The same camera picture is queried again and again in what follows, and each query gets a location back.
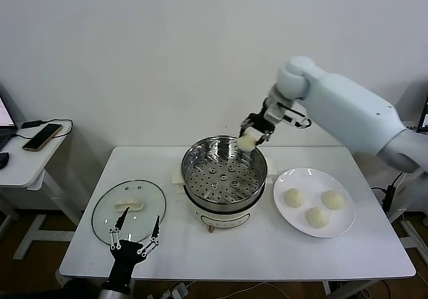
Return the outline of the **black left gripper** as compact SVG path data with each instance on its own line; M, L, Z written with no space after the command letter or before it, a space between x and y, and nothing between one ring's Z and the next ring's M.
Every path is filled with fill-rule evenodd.
M109 229L110 253L114 258L114 263L108 279L101 285L101 289L103 290L131 293L130 281L135 265L141 263L143 257L148 256L160 243L158 239L160 233L159 215L156 217L150 240L146 245L143 246L141 243L135 241L120 239L120 232L129 209L130 208L127 207L116 220L114 227Z

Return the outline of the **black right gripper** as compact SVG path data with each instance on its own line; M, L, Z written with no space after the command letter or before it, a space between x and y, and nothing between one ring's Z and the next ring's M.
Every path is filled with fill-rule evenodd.
M263 133L256 141L256 146L268 142L270 140L270 136L275 130L275 125L264 118L263 112L259 112L257 114L250 113L240 124L239 136L243 136L249 127Z

